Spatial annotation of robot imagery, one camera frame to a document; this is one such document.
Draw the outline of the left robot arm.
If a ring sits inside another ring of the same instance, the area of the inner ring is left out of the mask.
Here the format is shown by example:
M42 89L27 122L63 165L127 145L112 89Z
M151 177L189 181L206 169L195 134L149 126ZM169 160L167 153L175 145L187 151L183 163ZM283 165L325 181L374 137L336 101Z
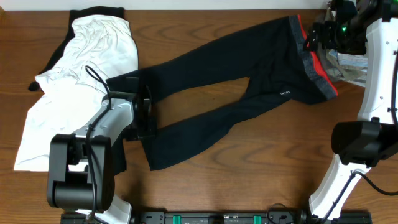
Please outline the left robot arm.
M62 223L132 223L132 206L115 195L118 152L123 140L154 136L152 96L137 77L127 89L109 91L99 111L71 134L56 134L50 143L47 202L70 210Z

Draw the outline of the black leggings grey red waistband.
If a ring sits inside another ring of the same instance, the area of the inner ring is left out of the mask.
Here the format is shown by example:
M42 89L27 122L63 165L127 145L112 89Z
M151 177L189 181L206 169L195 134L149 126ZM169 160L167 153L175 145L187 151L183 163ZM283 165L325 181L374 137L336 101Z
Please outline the black leggings grey red waistband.
M210 148L230 129L287 101L308 105L338 91L307 39L299 15L225 35L173 60L108 79L111 90L149 90L153 103L179 94L191 117L158 129L141 144L151 170L162 170Z

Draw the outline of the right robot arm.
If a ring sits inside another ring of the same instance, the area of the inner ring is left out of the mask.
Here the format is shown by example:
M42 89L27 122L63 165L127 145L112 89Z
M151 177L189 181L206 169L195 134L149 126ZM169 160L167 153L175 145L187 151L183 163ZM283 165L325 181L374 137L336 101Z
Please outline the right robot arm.
M309 198L309 210L298 212L294 222L371 223L366 213L342 214L341 209L361 179L383 195L397 195L366 177L379 161L397 154L397 1L332 0L328 7L335 17L314 23L303 48L368 55L366 86L357 121L334 127L332 162Z

